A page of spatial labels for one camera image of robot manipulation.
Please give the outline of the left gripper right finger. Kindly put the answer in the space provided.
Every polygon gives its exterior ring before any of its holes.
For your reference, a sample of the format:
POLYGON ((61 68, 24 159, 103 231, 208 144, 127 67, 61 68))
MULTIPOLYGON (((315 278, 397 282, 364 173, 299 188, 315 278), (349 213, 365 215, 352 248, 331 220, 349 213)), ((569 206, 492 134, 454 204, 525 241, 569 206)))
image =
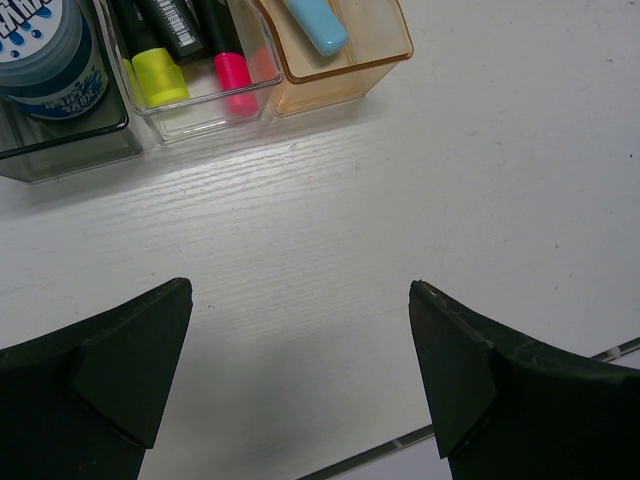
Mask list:
POLYGON ((409 317, 439 455, 456 479, 635 479, 639 373, 541 342, 424 281, 409 317))

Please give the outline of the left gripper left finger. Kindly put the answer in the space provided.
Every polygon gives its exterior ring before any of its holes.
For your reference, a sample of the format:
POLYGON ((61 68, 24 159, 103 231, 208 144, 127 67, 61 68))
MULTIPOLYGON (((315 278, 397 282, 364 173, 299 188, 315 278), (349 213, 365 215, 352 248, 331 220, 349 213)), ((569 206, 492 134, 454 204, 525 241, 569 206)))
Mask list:
POLYGON ((174 278, 1 351, 4 479, 135 479, 155 445, 192 312, 174 278))

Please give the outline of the yellow black highlighter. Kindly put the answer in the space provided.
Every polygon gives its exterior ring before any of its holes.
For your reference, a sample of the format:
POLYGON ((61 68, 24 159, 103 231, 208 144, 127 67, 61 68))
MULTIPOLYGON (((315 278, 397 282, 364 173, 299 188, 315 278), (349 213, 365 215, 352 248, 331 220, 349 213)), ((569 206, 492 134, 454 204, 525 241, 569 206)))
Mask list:
POLYGON ((155 108, 190 98, 181 69, 156 38, 135 1, 110 1, 141 104, 155 108))

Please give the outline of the pink black highlighter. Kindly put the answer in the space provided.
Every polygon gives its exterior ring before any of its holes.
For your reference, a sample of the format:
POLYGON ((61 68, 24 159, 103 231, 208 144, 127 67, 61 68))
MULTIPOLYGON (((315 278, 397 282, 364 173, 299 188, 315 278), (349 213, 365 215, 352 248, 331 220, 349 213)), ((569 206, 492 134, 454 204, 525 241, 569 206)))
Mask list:
POLYGON ((222 89, 250 87, 248 63, 227 3, 197 0, 193 1, 193 8, 222 89))

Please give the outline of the orange black highlighter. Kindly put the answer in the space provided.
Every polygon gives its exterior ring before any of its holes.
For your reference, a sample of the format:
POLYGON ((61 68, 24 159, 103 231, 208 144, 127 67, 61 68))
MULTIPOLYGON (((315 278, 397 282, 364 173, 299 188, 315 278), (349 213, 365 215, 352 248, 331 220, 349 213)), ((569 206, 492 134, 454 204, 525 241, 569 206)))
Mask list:
POLYGON ((173 61, 176 55, 176 36, 171 23, 172 17, 176 13, 175 1, 177 0, 139 0, 136 2, 152 32, 168 51, 173 61))

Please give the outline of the pastel blue highlighter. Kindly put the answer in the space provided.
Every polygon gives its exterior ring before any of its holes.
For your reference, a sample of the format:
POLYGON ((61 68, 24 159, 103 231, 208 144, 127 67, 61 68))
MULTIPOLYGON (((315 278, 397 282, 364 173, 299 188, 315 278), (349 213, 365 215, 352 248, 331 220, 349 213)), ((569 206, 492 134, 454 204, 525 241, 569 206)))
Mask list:
POLYGON ((325 0, 285 0, 284 5, 323 57, 338 53, 349 35, 325 0))

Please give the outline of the green black highlighter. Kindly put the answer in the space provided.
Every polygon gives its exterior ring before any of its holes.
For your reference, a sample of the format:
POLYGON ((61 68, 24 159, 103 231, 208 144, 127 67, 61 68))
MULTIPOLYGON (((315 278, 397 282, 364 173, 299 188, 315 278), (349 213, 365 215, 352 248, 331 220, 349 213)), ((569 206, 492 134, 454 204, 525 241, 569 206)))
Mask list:
POLYGON ((176 13, 172 17, 171 23, 176 36, 174 61, 183 66, 206 58, 209 54, 208 47, 203 40, 199 24, 189 2, 177 0, 174 2, 174 6, 176 13))

